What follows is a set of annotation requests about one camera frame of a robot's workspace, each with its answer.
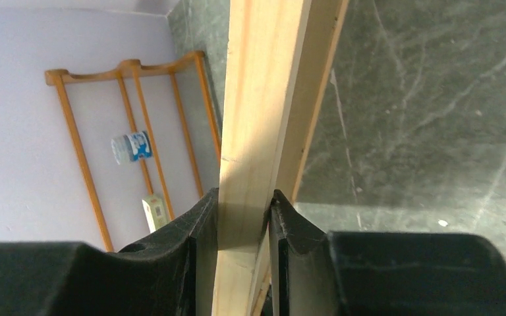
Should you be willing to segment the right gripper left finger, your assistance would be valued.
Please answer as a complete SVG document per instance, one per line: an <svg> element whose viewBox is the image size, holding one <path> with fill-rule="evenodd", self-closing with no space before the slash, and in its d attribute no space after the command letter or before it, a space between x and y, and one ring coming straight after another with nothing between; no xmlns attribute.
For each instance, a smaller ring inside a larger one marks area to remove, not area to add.
<svg viewBox="0 0 506 316"><path fill-rule="evenodd" d="M106 252L0 242L0 315L210 315L217 189L159 230Z"/></svg>

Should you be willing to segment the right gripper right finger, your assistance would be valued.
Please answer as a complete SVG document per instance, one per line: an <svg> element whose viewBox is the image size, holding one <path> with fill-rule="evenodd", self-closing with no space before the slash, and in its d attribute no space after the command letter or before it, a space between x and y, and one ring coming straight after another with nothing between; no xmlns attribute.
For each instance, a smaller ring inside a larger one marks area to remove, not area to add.
<svg viewBox="0 0 506 316"><path fill-rule="evenodd" d="M474 234L324 232L276 190L274 315L506 315L506 261Z"/></svg>

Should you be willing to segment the light wooden picture frame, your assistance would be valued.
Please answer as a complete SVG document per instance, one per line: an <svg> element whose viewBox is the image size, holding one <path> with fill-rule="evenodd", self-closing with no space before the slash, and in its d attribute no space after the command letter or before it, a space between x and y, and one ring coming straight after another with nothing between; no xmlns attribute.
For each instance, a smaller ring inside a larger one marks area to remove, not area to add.
<svg viewBox="0 0 506 316"><path fill-rule="evenodd" d="M267 212L296 194L346 1L231 1L214 315L251 315L266 284Z"/></svg>

